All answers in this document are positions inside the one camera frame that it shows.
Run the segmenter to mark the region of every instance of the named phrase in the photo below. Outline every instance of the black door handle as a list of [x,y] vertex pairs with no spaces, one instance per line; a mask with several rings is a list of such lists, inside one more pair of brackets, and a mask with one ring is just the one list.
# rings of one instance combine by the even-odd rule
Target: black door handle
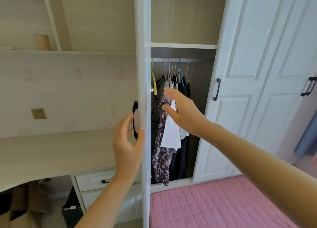
[[309,85],[308,85],[308,88],[307,88],[306,92],[300,94],[302,97],[308,96],[309,94],[311,94],[311,92],[312,92],[312,90],[314,89],[315,84],[316,84],[316,82],[317,82],[317,77],[309,77],[308,81],[310,81],[310,83],[309,83]]
[[221,79],[220,79],[220,78],[217,78],[218,89],[217,89],[216,97],[214,97],[214,101],[217,101],[217,99],[218,99],[218,93],[219,93],[219,88],[220,88],[220,82],[221,82]]
[[[134,104],[133,104],[133,107],[132,107],[132,113],[134,114],[134,112],[139,108],[139,104],[137,101],[134,101]],[[134,118],[133,118],[133,134],[134,134],[134,137],[135,137],[135,140],[138,139],[138,134],[137,134],[137,131],[135,131],[135,127],[134,127]]]

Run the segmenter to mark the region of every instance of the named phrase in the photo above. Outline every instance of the wardrobe door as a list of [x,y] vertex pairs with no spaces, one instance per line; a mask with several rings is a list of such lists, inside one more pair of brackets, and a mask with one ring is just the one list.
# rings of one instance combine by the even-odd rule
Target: wardrobe door
[[134,0],[138,102],[145,131],[142,161],[143,227],[149,227],[151,195],[151,0]]
[[[290,5],[285,0],[226,1],[205,116],[242,138],[283,30],[286,17],[280,16],[281,10]],[[233,169],[220,151],[200,140],[194,182],[225,178]]]
[[[271,71],[248,130],[248,141],[274,155],[277,154],[296,111],[306,98],[310,98],[301,96],[310,83],[309,77],[317,74],[316,10],[317,0],[293,0],[285,31],[281,35],[276,57],[272,60]],[[311,81],[309,91],[314,82],[315,80]],[[311,108],[315,112],[315,104],[307,104],[302,108],[307,113],[311,112]],[[296,141],[291,143],[290,140],[292,137],[288,136],[288,140],[283,142],[285,147],[281,148],[294,150]]]

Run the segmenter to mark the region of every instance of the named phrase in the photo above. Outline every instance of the yellow hanger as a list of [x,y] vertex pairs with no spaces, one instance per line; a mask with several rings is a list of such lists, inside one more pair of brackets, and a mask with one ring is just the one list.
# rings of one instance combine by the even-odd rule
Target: yellow hanger
[[154,95],[157,95],[157,91],[156,91],[156,82],[155,82],[155,77],[154,77],[154,73],[153,73],[153,58],[152,58],[152,78],[153,78],[153,91],[154,91]]

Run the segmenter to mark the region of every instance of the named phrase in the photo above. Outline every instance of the open wardrobe door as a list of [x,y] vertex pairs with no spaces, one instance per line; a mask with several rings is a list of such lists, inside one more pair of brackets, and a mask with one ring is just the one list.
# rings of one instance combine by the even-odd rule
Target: open wardrobe door
[[[292,0],[226,0],[205,116],[246,138]],[[200,139],[194,182],[231,176],[234,165]]]
[[134,0],[138,108],[145,131],[142,161],[143,227],[149,227],[151,195],[151,0]]

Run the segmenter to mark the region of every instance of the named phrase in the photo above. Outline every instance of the clothing rod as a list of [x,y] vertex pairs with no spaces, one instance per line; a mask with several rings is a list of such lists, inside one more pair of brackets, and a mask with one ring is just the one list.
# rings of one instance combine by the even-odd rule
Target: clothing rod
[[[214,62],[214,58],[196,59],[196,58],[181,58],[181,62]],[[153,58],[153,62],[179,62],[179,58]]]

